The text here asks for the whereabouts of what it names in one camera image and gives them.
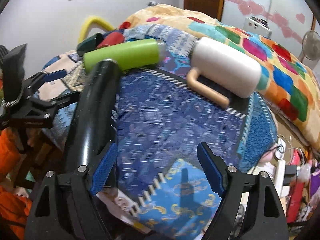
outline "light blue fabric with yellow pattern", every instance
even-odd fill
[[[204,172],[183,159],[174,162],[155,193],[140,207],[137,219],[156,232],[181,240],[195,239],[221,201]]]

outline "blanket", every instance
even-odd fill
[[[262,75],[256,88],[280,113],[298,127],[320,150],[320,90],[312,71],[280,44],[263,36],[224,25],[203,13],[160,4],[140,10],[121,25],[168,25],[197,38],[203,36],[227,44],[258,61]]]

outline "yellow tube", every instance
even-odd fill
[[[102,19],[101,17],[98,16],[89,16],[83,23],[82,27],[81,27],[81,31],[80,31],[80,37],[78,39],[78,44],[83,41],[88,34],[88,28],[92,23],[96,23],[98,25],[100,25],[102,28],[106,29],[107,31],[113,31],[115,30],[115,28],[108,23],[107,21],[105,21],[104,19]]]

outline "blue gripper pad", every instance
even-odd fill
[[[103,189],[112,166],[116,162],[118,156],[118,147],[115,143],[112,143],[108,149],[104,150],[106,150],[106,153],[101,153],[102,155],[104,154],[104,156],[101,159],[101,162],[95,170],[94,174],[92,175],[92,185],[90,188],[90,194],[92,196],[96,195]]]
[[[223,197],[227,186],[227,173],[223,172],[222,174],[221,169],[224,171],[227,165],[221,157],[215,156],[209,146],[203,142],[198,144],[197,157],[212,191],[217,193],[219,197]]]

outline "tan handle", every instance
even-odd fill
[[[198,92],[199,94],[217,103],[219,106],[226,108],[230,103],[229,99],[224,95],[218,93],[217,91],[197,81],[200,74],[201,73],[197,68],[192,68],[187,75],[188,86],[192,88],[194,91]]]

